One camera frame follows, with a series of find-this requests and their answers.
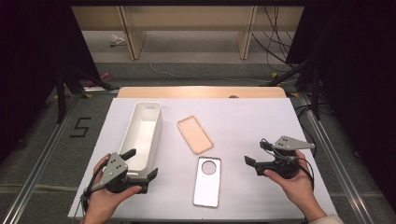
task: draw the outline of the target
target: black mount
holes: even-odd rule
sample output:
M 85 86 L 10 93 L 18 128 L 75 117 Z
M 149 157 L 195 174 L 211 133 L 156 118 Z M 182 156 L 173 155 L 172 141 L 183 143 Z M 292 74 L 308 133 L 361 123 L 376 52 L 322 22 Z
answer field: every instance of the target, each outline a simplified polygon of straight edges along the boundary
M 273 147 L 266 142 L 261 141 L 260 147 L 264 150 L 274 151 Z M 245 156 L 245 163 L 256 170 L 257 175 L 264 175 L 264 171 L 269 169 L 277 172 L 285 179 L 294 178 L 299 172 L 299 162 L 295 150 L 277 149 L 274 151 L 274 161 L 256 162 L 250 157 Z
M 140 186 L 142 189 L 138 192 L 138 194 L 146 194 L 149 191 L 149 182 L 157 177 L 158 168 L 151 171 L 147 178 L 131 178 L 127 176 L 126 173 L 127 171 L 123 172 L 122 175 L 119 175 L 113 181 L 107 183 L 105 188 L 110 192 L 120 193 L 130 187 Z

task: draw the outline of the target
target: white tray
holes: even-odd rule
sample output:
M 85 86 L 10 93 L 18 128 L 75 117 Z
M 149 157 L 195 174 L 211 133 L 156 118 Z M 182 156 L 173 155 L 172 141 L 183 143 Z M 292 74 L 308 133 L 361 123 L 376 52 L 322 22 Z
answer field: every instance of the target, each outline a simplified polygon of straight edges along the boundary
M 159 103 L 139 102 L 134 106 L 134 113 L 119 151 L 124 154 L 132 148 L 136 149 L 136 155 L 126 161 L 128 176 L 146 178 L 153 170 L 162 126 Z

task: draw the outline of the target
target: black cable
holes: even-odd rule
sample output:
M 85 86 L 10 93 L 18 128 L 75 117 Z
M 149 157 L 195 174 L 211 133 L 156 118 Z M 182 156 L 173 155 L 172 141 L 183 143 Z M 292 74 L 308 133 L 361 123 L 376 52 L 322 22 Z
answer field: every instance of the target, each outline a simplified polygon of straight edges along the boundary
M 94 191 L 91 190 L 93 181 L 98 176 L 99 172 L 101 172 L 102 169 L 107 165 L 107 162 L 108 162 L 108 159 L 99 165 L 99 168 L 94 172 L 94 174 L 91 178 L 90 184 L 88 185 L 88 187 L 86 188 L 86 190 L 82 193 L 82 195 L 80 197 L 83 212 L 84 211 L 86 212 L 88 210 L 88 200 L 90 199 L 91 195 L 96 191 L 96 190 L 94 190 Z
M 265 32 L 262 32 L 268 39 L 271 39 L 271 37 L 268 35 L 268 34 L 266 34 Z M 281 44 L 281 45 L 283 45 L 283 46 L 286 46 L 286 47 L 288 47 L 288 48 L 290 48 L 290 45 L 287 45 L 287 44 L 284 44 L 284 43 L 280 43 L 280 42 L 277 42 L 276 40 L 274 40 L 274 39 L 272 39 L 271 41 L 273 41 L 273 42 L 275 42 L 275 43 L 277 43 L 277 44 Z
M 289 66 L 290 68 L 293 68 L 292 65 L 287 64 L 286 61 L 282 60 L 281 58 L 277 57 L 271 50 L 269 50 L 268 48 L 266 48 L 257 38 L 256 36 L 252 33 L 253 38 L 257 41 L 257 43 L 260 45 L 260 47 L 262 47 L 263 49 L 265 49 L 265 51 L 267 51 L 267 53 L 271 54 L 272 56 L 274 56 L 275 58 L 277 58 L 278 60 L 280 60 L 282 63 L 284 63 L 285 65 Z
M 289 36 L 290 40 L 293 41 L 293 38 L 291 38 L 289 32 L 286 32 L 286 34 Z
M 301 127 L 303 128 L 303 131 L 311 138 L 312 143 L 315 145 L 313 148 L 313 153 L 312 155 L 315 157 L 317 155 L 317 142 L 315 141 L 314 137 L 311 135 L 311 133 L 305 128 L 305 126 L 301 123 L 300 117 L 302 116 L 303 113 L 306 111 L 309 111 L 311 109 L 312 105 L 302 105 L 294 108 L 294 110 L 297 110 L 299 108 L 304 108 L 302 111 L 300 111 L 300 114 L 297 115 L 297 120 L 300 122 Z
M 298 164 L 298 167 L 308 176 L 309 180 L 311 180 L 312 191 L 314 191 L 314 189 L 315 189 L 315 178 L 314 178 L 314 170 L 312 169 L 311 163 L 309 163 L 309 161 L 307 161 L 306 159 L 303 159 L 303 158 L 298 158 L 298 159 L 302 160 L 302 161 L 305 161 L 309 165 L 309 167 L 311 168 L 312 175 L 309 174 L 309 172 L 302 165 L 300 165 L 300 163 Z
M 280 158 L 280 159 L 284 159 L 283 156 L 280 155 L 280 153 L 279 153 L 278 151 L 276 151 L 276 149 L 273 148 L 273 146 L 271 145 L 271 143 L 269 143 L 269 142 L 267 141 L 267 139 L 262 138 L 262 141 L 265 141 L 265 143 L 267 143 L 267 146 L 270 147 L 270 148 L 272 149 L 272 151 L 274 152 L 274 154 L 272 154 L 272 153 L 269 152 L 269 150 L 267 150 L 266 148 L 263 148 L 264 151 L 265 151 L 266 153 L 270 154 L 270 155 L 273 156 L 273 157 Z
M 266 7 L 264 7 L 264 11 L 265 11 L 265 14 L 267 15 L 267 18 L 268 18 L 268 20 L 269 20 L 269 22 L 271 23 L 271 26 L 272 26 L 272 28 L 273 28 L 273 33 L 272 33 L 272 35 L 271 35 L 271 39 L 272 39 L 272 36 L 273 36 L 274 33 L 275 33 L 278 42 L 281 42 L 281 43 L 283 44 L 282 39 L 279 37 L 279 34 L 278 34 L 278 32 L 277 32 L 277 14 L 278 14 L 278 11 L 279 11 L 279 7 L 274 7 L 274 14 L 275 14 L 275 15 L 274 15 L 274 17 L 275 17 L 275 22 L 274 22 L 274 23 L 272 22 L 272 20 L 271 20 L 271 18 L 270 18 L 270 15 L 268 14 L 268 11 L 267 11 Z M 282 49 L 282 47 L 281 47 L 280 44 L 279 44 L 279 47 L 280 47 L 280 51 L 281 51 L 282 54 L 283 54 L 283 57 L 286 58 L 285 53 L 283 52 L 283 49 Z

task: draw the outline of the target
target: wrist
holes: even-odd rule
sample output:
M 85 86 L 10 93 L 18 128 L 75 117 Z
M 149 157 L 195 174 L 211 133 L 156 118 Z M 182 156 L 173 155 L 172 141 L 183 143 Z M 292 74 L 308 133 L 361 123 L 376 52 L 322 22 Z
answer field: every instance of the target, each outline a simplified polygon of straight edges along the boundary
M 87 217 L 85 216 L 80 222 L 79 224 L 102 224 L 105 223 L 104 221 L 100 221 L 97 220 L 97 218 L 91 218 L 91 217 Z
M 308 223 L 327 216 L 316 200 L 298 205 L 298 207 L 303 212 Z

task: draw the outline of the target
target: hand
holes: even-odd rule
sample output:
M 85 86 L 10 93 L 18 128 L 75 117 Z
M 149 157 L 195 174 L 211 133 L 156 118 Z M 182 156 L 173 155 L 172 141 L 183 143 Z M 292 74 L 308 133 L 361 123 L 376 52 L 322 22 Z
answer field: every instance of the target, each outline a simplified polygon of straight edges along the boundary
M 100 164 L 110 158 L 110 154 L 104 156 L 95 166 L 93 172 L 95 172 Z M 94 183 L 98 183 L 102 178 L 103 172 L 100 171 L 98 176 L 95 178 Z M 134 194 L 139 192 L 142 188 L 140 186 L 134 186 L 126 189 L 121 193 L 112 193 L 107 189 L 100 189 L 95 191 L 90 198 L 88 211 L 81 221 L 81 224 L 98 224 L 104 223 L 113 216 L 117 206 L 125 199 L 132 197 Z
M 302 152 L 296 150 L 296 153 L 298 158 L 305 159 Z M 304 160 L 299 160 L 299 163 L 305 170 L 309 171 Z M 327 216 L 315 198 L 311 180 L 301 169 L 297 176 L 292 179 L 284 179 L 278 173 L 268 169 L 264 171 L 264 174 L 285 191 L 289 200 L 303 212 L 308 222 Z

